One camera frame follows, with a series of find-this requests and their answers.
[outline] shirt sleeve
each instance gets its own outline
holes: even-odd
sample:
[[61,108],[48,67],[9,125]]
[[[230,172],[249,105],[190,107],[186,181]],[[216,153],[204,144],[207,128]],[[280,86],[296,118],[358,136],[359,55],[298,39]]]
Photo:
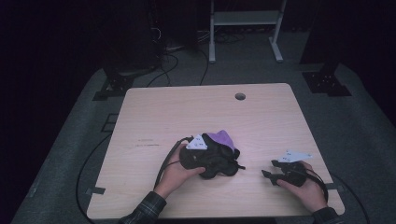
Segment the shirt sleeve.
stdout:
[[132,214],[122,217],[119,224],[151,224],[155,223],[158,215],[166,206],[163,197],[151,191],[136,207]]
[[337,215],[331,207],[322,208],[312,214],[315,223],[318,224],[344,224],[345,222]]

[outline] wooden table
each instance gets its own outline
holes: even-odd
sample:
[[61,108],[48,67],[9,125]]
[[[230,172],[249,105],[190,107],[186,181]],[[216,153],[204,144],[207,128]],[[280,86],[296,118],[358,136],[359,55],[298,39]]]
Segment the wooden table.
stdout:
[[[245,100],[235,95],[243,93]],[[152,190],[176,141],[225,130],[241,151],[235,176],[195,176],[167,199],[160,217],[282,217],[309,213],[290,193],[274,187],[261,169],[291,149],[314,156],[307,162],[332,183],[304,115],[288,84],[165,87],[128,90],[93,194],[90,218],[131,213]],[[344,205],[329,190],[338,214]]]

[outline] dark background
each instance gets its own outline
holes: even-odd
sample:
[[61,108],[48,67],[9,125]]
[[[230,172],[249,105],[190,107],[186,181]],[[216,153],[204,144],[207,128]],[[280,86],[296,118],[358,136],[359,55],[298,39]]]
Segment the dark background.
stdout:
[[[360,76],[393,124],[395,4],[289,0],[282,24],[287,32],[312,27],[301,63],[323,63],[336,48],[341,62]],[[217,9],[278,5],[275,0],[219,0]],[[208,10],[207,0],[0,3],[3,222],[14,216],[81,90],[104,60],[140,68],[154,65],[161,51],[152,45],[149,24],[194,45],[189,31],[208,28]],[[184,23],[174,22],[180,17]]]

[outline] person's right hand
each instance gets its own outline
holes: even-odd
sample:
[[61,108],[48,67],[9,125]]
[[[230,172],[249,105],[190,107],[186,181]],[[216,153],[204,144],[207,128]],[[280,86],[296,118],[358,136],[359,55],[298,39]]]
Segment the person's right hand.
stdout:
[[[310,172],[309,170],[312,170],[312,166],[304,161],[300,161],[300,163],[302,163],[305,167],[305,169],[307,169],[307,172],[311,175],[315,175],[312,174],[312,172]],[[305,208],[310,211],[311,213],[314,213],[316,211],[318,211],[319,209],[322,209],[324,207],[327,207],[327,203],[326,200],[324,199],[324,195],[323,195],[323,191],[320,188],[320,186],[315,183],[313,180],[307,178],[305,183],[300,186],[300,187],[296,187],[284,180],[278,179],[276,181],[276,183],[284,188],[287,189],[288,191],[290,191],[291,193],[293,193],[295,196],[297,196],[297,198],[300,199],[300,201],[303,203],[303,205],[305,206]]]

